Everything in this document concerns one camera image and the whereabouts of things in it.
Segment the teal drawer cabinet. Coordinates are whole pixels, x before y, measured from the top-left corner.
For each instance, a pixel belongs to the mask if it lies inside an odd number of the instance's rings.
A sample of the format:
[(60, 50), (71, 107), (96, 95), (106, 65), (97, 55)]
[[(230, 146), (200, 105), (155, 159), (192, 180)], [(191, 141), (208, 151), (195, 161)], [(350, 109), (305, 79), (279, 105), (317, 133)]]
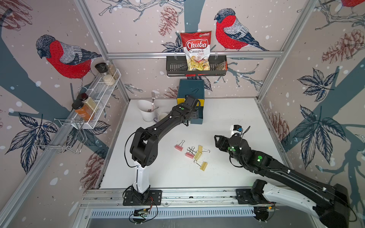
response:
[(185, 98), (186, 95), (192, 95), (197, 99), (205, 100), (204, 81), (195, 79), (181, 79), (179, 82), (177, 98)]

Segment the teal drawer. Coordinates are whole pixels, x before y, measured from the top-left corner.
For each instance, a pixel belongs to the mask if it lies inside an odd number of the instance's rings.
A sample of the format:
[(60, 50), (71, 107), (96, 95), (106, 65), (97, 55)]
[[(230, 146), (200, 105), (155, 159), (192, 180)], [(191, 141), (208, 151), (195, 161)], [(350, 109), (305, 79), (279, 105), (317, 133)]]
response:
[(203, 124), (203, 110), (198, 109), (195, 112), (192, 112), (190, 118), (191, 124)]

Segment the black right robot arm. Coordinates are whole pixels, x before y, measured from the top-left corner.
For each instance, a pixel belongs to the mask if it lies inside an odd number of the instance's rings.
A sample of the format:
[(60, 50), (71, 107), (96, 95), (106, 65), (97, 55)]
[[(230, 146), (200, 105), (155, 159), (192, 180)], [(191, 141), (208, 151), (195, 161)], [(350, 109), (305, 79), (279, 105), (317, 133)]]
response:
[(214, 140), (215, 146), (227, 152), (230, 159), (239, 163), (239, 167), (286, 186), (281, 188), (265, 180), (256, 180), (250, 190), (237, 190), (238, 203), (284, 204), (318, 218), (328, 228), (349, 226), (351, 208), (346, 187), (340, 184), (331, 186), (304, 176), (270, 155), (251, 149), (239, 134), (230, 138), (215, 135)]

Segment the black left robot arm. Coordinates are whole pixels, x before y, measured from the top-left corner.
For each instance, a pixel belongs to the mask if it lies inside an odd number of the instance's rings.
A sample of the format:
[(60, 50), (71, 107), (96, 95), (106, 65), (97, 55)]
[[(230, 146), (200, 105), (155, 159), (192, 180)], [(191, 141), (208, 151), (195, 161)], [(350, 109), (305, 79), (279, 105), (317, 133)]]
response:
[(180, 124), (188, 126), (188, 121), (193, 119), (201, 106), (199, 99), (187, 95), (183, 103), (177, 104), (169, 114), (161, 121), (148, 128), (138, 128), (132, 136), (133, 141), (130, 147), (132, 160), (135, 162), (136, 179), (131, 187), (131, 193), (142, 204), (146, 203), (149, 197), (149, 169), (158, 156), (159, 141), (173, 128)]

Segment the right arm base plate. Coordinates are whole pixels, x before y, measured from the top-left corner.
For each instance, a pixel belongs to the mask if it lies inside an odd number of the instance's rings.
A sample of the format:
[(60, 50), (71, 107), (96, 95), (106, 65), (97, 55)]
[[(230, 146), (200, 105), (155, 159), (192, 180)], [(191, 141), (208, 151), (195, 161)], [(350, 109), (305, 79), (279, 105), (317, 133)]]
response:
[(267, 201), (262, 193), (257, 190), (251, 189), (236, 189), (235, 199), (239, 204), (258, 205), (268, 204), (274, 205), (274, 203)]

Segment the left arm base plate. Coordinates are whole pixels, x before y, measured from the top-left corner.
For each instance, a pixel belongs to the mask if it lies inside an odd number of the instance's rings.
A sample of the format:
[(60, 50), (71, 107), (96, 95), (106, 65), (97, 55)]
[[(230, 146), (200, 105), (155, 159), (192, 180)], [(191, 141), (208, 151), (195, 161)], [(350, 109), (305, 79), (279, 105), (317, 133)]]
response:
[(123, 206), (159, 206), (162, 200), (162, 190), (147, 190), (138, 193), (136, 190), (127, 190), (123, 196)]

